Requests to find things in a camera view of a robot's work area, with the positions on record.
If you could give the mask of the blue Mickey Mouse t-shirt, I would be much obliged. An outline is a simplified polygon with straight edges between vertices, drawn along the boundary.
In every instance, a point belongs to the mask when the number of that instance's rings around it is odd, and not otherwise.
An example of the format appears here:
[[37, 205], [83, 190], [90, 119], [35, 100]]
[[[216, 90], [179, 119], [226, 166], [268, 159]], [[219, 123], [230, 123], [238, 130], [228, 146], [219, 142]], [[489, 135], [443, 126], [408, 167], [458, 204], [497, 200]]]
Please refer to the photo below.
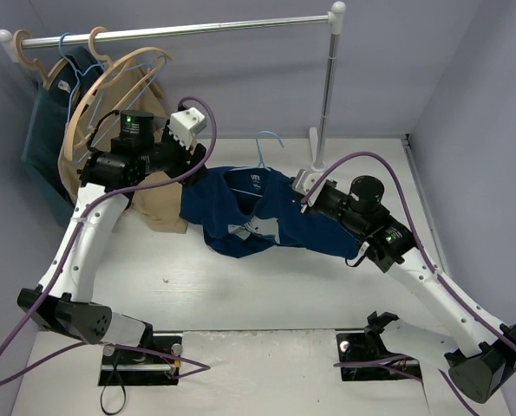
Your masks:
[[359, 243], [336, 221], [304, 214], [291, 179], [274, 169], [220, 166], [182, 189], [180, 217], [202, 227], [206, 245], [242, 258], [271, 247], [352, 258]]

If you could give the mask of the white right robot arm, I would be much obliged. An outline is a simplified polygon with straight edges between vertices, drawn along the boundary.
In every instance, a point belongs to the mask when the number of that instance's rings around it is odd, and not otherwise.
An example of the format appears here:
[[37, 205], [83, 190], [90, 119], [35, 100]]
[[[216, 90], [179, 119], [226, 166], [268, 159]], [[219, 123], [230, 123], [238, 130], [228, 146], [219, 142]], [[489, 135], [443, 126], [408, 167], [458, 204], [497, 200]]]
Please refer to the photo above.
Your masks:
[[488, 313], [435, 267], [410, 227], [382, 205], [383, 183], [354, 179], [349, 193], [319, 172], [302, 169], [291, 187], [303, 210], [339, 223], [382, 273], [411, 292], [446, 329], [445, 335], [406, 323], [398, 315], [372, 313], [363, 345], [375, 356], [402, 354], [437, 367], [470, 400], [484, 404], [516, 373], [516, 324]]

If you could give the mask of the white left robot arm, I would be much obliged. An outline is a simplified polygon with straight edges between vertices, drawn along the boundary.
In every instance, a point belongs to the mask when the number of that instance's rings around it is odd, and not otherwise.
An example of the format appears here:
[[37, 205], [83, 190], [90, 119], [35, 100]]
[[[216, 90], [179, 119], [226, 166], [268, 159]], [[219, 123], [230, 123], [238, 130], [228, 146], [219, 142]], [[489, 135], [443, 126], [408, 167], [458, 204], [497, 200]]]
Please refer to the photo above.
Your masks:
[[150, 174], [164, 172], [188, 185], [202, 177], [206, 149], [196, 137], [206, 128], [206, 117], [181, 106], [155, 140], [153, 114], [115, 115], [120, 132], [109, 150], [87, 144], [75, 209], [56, 258], [35, 289], [21, 290], [17, 304], [43, 329], [87, 344], [122, 345], [122, 353], [141, 364], [153, 354], [153, 327], [94, 303], [96, 272], [117, 220]]

